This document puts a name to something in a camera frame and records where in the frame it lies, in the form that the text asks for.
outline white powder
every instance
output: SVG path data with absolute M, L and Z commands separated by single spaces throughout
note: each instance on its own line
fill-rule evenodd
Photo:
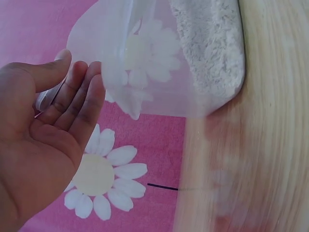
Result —
M 245 75 L 237 0 L 169 0 L 201 104 L 214 110 L 240 90 Z

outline yellow flower center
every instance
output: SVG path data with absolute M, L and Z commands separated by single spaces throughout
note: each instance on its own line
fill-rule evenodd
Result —
M 81 165 L 73 178 L 73 184 L 88 196 L 99 196 L 111 189 L 114 170 L 110 162 L 98 155 L 83 155 Z

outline daisy print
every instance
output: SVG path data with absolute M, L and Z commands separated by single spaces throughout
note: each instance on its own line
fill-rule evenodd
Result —
M 100 133 L 97 124 L 80 167 L 65 189 L 64 205 L 80 218 L 95 211 L 100 219 L 109 220 L 111 204 L 129 212 L 132 198 L 144 196 L 146 187 L 135 179 L 147 173 L 147 165 L 130 163 L 137 149 L 131 145 L 113 149 L 114 141 L 115 132 L 105 129 Z
M 180 68 L 176 55 L 180 51 L 177 34 L 170 28 L 163 28 L 160 20 L 140 21 L 126 43 L 125 69 L 128 83 L 144 88 L 148 80 L 167 82 L 170 71 Z

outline hand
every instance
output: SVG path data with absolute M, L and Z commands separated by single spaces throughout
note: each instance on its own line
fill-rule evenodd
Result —
M 53 104 L 35 118 L 36 93 L 66 76 L 71 54 L 0 69 L 0 231 L 16 231 L 75 175 L 105 98 L 99 62 L 76 62 Z

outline pink tablecloth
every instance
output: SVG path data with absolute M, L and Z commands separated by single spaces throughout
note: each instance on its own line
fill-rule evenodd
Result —
M 76 20 L 95 0 L 1 0 L 0 66 L 8 62 L 42 63 L 53 60 L 66 46 Z M 131 163 L 143 163 L 147 173 L 136 181 L 146 187 L 143 197 L 132 198 L 125 212 L 111 204 L 111 217 L 100 219 L 92 210 L 81 219 L 64 204 L 64 193 L 32 218 L 22 232 L 169 232 L 172 230 L 177 192 L 148 183 L 177 187 L 179 182 L 184 119 L 142 115 L 138 121 L 106 103 L 99 120 L 100 131 L 114 132 L 113 148 L 134 146 Z

